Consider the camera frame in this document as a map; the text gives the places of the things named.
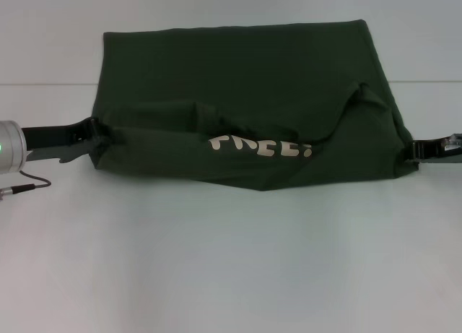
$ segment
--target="white wall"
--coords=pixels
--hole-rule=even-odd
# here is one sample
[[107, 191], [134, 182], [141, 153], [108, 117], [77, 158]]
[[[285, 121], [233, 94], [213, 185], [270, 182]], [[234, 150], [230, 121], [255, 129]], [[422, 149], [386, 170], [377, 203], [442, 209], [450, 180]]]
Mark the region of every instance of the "white wall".
[[[460, 0], [0, 0], [0, 119], [90, 114], [105, 31], [368, 21], [416, 138], [462, 132]], [[88, 158], [0, 203], [0, 332], [458, 332], [462, 165], [259, 193]], [[0, 187], [29, 183], [0, 177]]]

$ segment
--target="green fabric bag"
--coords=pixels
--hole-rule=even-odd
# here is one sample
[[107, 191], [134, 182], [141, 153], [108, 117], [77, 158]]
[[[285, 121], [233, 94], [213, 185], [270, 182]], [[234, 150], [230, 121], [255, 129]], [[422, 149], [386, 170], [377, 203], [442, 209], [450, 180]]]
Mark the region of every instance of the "green fabric bag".
[[364, 21], [106, 33], [104, 52], [98, 169], [256, 190], [417, 169]]

